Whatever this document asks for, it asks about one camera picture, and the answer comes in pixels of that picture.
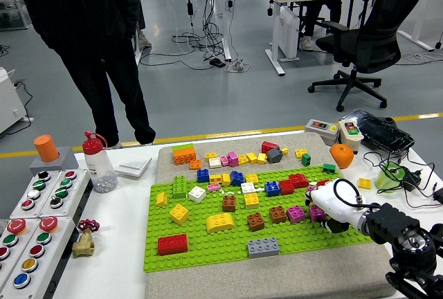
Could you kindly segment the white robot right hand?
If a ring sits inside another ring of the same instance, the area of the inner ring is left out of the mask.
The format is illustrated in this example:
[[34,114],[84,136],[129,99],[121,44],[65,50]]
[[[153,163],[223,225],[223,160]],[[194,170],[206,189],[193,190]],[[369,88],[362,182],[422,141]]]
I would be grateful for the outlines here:
[[305,194],[308,206],[311,202],[325,211],[329,219],[320,223],[331,233],[342,233],[352,226],[364,235],[368,235],[365,218],[369,209],[364,206],[365,199],[346,179],[334,179]]

